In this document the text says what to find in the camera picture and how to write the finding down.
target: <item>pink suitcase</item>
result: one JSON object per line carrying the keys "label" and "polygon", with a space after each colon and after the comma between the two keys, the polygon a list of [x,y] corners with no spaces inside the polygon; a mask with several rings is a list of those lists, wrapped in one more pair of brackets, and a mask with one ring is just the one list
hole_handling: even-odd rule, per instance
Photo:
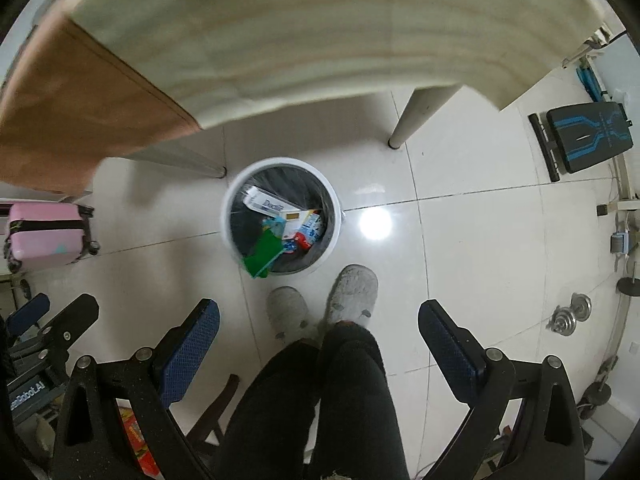
{"label": "pink suitcase", "polygon": [[89,218],[93,208],[60,202],[16,202],[6,226],[4,257],[13,273],[66,265],[97,254]]}

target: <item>blue stripe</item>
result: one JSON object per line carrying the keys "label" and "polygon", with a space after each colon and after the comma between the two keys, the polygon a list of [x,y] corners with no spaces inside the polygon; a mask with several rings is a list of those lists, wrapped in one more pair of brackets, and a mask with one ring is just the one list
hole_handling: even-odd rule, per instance
{"label": "blue stripe", "polygon": [[[613,119],[618,115],[622,115],[622,112],[619,112],[619,111],[612,112],[609,119],[607,119],[605,122],[607,124],[611,124],[613,122]],[[592,128],[597,128],[601,125],[600,121],[592,121],[590,118],[585,117],[583,115],[568,117],[566,119],[561,119],[559,121],[554,122],[554,125],[556,126],[556,128],[567,128],[569,126],[574,126],[576,124],[588,124]]]}
{"label": "blue stripe", "polygon": [[[609,134],[617,137],[620,140],[628,140],[630,138],[629,134],[619,134],[617,132],[609,132]],[[606,139],[608,137],[607,134],[603,132],[599,132],[587,146],[583,148],[577,148],[575,150],[571,150],[566,154],[567,160],[574,160],[574,158],[578,158],[579,156],[587,155],[587,153],[593,153],[598,148],[598,144],[601,140]]]}

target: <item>suitcase zipper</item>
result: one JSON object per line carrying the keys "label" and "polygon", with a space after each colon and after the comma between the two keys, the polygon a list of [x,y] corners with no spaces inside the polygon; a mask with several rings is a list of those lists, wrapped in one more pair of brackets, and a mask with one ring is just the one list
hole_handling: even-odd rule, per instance
{"label": "suitcase zipper", "polygon": [[9,224],[9,234],[60,229],[81,229],[84,231],[85,228],[84,220],[14,220]]}

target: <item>tile floor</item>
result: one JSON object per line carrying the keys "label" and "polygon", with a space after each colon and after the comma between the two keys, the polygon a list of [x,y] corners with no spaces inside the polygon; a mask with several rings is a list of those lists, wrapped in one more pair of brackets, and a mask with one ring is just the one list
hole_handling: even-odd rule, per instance
{"label": "tile floor", "polygon": [[[380,280],[370,328],[386,362],[412,476],[437,459],[466,413],[418,334],[416,313],[427,298],[438,299],[482,345],[511,358],[557,354],[579,396],[604,354],[618,306],[608,247],[613,219],[595,215],[616,185],[608,164],[550,184],[526,117],[587,102],[587,94],[573,72],[561,69],[502,112],[465,88],[392,151],[386,140],[409,95],[399,88],[286,108],[181,141],[225,164],[225,180],[105,161],[86,200],[96,208],[101,254],[30,278],[50,295],[53,311],[82,292],[98,299],[100,319],[70,362],[83,353],[98,361],[127,358],[154,346],[200,298],[214,298],[222,329],[187,396],[172,406],[188,430],[229,373],[240,375],[244,389],[277,352],[264,312],[268,291],[296,286],[319,319],[335,276],[354,262]],[[335,251],[316,272],[256,281],[226,252],[218,216],[229,179],[273,155],[322,171],[346,218]],[[367,238],[366,225],[380,219],[392,226],[388,236]],[[593,315],[564,338],[545,325],[574,291],[591,296]],[[505,424],[516,410],[512,402]]]}

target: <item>person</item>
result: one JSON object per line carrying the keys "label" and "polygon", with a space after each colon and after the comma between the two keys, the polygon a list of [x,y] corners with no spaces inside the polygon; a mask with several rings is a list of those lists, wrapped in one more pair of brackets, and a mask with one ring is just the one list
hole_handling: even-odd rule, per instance
{"label": "person", "polygon": [[[409,479],[380,349],[366,329],[377,295],[372,270],[345,267],[317,328],[295,288],[270,293],[269,320],[286,346],[232,415],[214,468],[217,480]],[[305,468],[318,400],[316,446]]]}

